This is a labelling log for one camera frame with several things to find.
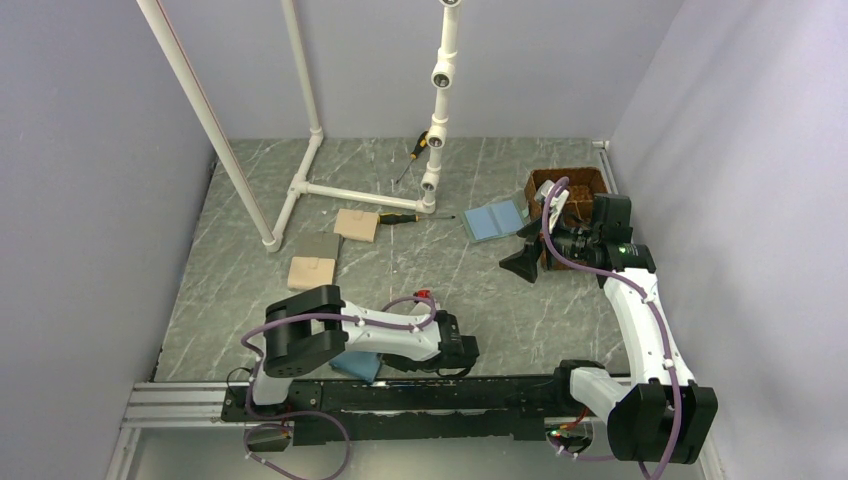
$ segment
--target screwdriver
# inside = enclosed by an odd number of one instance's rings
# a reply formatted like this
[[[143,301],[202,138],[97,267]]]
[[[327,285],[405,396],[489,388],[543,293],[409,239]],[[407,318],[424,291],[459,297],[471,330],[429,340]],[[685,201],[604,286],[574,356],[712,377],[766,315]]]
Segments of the screwdriver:
[[[421,220],[450,220],[456,218],[456,215],[442,215],[432,217],[419,217],[418,215],[404,215],[400,213],[381,213],[380,225],[397,225],[399,223],[414,223]]]
[[[395,184],[400,183],[400,180],[404,175],[406,175],[406,172],[409,171],[409,167],[412,166],[412,162],[421,155],[421,152],[423,152],[425,148],[427,148],[427,130],[424,130],[424,133],[418,136],[418,141],[415,142],[415,148],[413,148],[412,152],[409,154],[409,163],[406,164],[406,168],[403,169],[403,172],[401,172],[397,180],[394,181]]]

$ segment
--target cable tie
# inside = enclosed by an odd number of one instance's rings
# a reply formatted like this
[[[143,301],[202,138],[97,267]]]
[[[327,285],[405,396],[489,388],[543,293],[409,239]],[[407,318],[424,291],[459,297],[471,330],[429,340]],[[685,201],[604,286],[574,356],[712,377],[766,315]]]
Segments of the cable tie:
[[[642,299],[642,303],[647,305],[649,303],[656,303],[656,301],[657,294],[654,292],[654,290],[645,290],[645,297]]]

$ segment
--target gray marble floor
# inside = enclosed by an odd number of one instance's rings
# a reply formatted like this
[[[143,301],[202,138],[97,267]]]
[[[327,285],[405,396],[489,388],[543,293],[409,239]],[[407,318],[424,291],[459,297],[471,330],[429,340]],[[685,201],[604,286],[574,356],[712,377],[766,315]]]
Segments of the gray marble floor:
[[[327,139],[310,181],[417,198],[425,158],[400,185],[414,139]],[[236,141],[233,148],[273,224],[297,170],[305,140]],[[510,198],[531,170],[597,166],[582,139],[458,138],[445,146],[438,213]],[[301,232],[332,231],[339,208],[389,211],[374,205],[301,197],[281,251],[269,254],[223,168],[213,176],[171,318],[157,381],[222,380],[251,355],[238,343],[264,321],[265,307],[286,298],[293,245]],[[535,285],[498,268],[517,250],[516,237],[471,244],[459,220],[380,227],[374,243],[345,241],[336,269],[342,295],[365,307],[430,288],[481,350],[472,375],[550,373],[561,359],[598,360],[617,373],[627,356],[615,316],[593,276],[543,272]],[[400,376],[384,367],[381,376]],[[328,368],[313,377],[335,377]]]

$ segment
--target gray block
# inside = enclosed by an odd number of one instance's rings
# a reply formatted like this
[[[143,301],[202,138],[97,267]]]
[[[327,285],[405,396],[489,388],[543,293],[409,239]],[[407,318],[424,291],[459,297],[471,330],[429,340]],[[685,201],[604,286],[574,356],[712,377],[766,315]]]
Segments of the gray block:
[[[297,239],[294,256],[338,260],[341,245],[342,236],[337,233],[302,233]]]

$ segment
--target beige block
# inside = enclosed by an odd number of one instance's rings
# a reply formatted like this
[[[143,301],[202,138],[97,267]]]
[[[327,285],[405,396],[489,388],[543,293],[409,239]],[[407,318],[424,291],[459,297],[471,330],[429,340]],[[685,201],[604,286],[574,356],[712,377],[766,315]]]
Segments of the beige block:
[[[331,258],[292,257],[289,268],[289,288],[309,290],[321,285],[332,285],[336,261]]]
[[[351,240],[374,242],[379,222],[380,216],[376,213],[341,208],[333,232]]]

